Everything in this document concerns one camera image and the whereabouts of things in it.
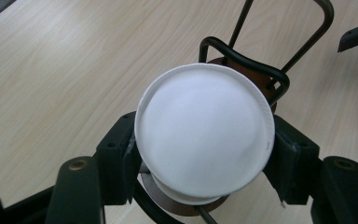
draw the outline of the metal rod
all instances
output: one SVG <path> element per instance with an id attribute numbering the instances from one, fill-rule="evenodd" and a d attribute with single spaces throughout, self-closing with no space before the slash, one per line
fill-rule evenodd
<path id="1" fill-rule="evenodd" d="M 207 224 L 217 224 L 213 217 L 211 217 L 211 215 L 209 215 L 209 213 L 202 206 L 195 205 L 194 207 L 200 213 L 200 215 Z"/>
<path id="2" fill-rule="evenodd" d="M 310 37 L 310 39 L 301 47 L 301 49 L 290 59 L 290 61 L 283 67 L 282 71 L 287 73 L 289 69 L 298 62 L 298 60 L 304 56 L 304 54 L 312 48 L 312 46 L 326 33 L 326 31 L 330 28 L 334 19 L 334 9 L 329 0 L 314 0 L 324 11 L 324 22 L 319 27 L 318 30 Z M 270 83 L 267 85 L 267 89 L 272 88 L 277 81 L 272 79 Z"/>
<path id="3" fill-rule="evenodd" d="M 231 39 L 229 40 L 228 46 L 234 48 L 235 42 L 237 41 L 238 35 L 240 34 L 243 23 L 245 22 L 246 16 L 248 15 L 249 9 L 251 8 L 253 0 L 247 0 L 243 5 L 242 12 L 238 18 L 237 25 L 235 26 L 234 32 L 232 33 Z"/>

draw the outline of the wood grain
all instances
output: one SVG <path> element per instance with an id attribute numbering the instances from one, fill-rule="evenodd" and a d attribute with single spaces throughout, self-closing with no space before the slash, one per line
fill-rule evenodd
<path id="1" fill-rule="evenodd" d="M 358 1 L 332 0 L 324 37 L 289 72 L 276 114 L 321 147 L 358 161 Z M 0 198 L 11 205 L 54 184 L 61 164 L 92 155 L 145 88 L 195 63 L 209 35 L 228 42 L 243 1 L 18 0 L 0 14 Z M 255 1 L 235 50 L 282 67 L 323 20 L 313 1 Z M 211 51 L 211 59 L 220 56 Z M 310 206 L 281 207 L 267 179 L 212 212 L 219 223 L 311 223 Z M 153 223 L 136 204 L 106 208 L 108 223 Z M 203 223 L 199 217 L 179 217 Z"/>

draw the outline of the white paper cup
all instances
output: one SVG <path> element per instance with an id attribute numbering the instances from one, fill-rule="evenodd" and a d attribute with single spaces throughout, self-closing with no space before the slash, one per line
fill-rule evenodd
<path id="1" fill-rule="evenodd" d="M 249 184 L 267 164 L 274 134 L 255 84 L 207 63 L 158 77 L 135 117 L 137 146 L 156 184 L 186 204 L 211 203 Z"/>

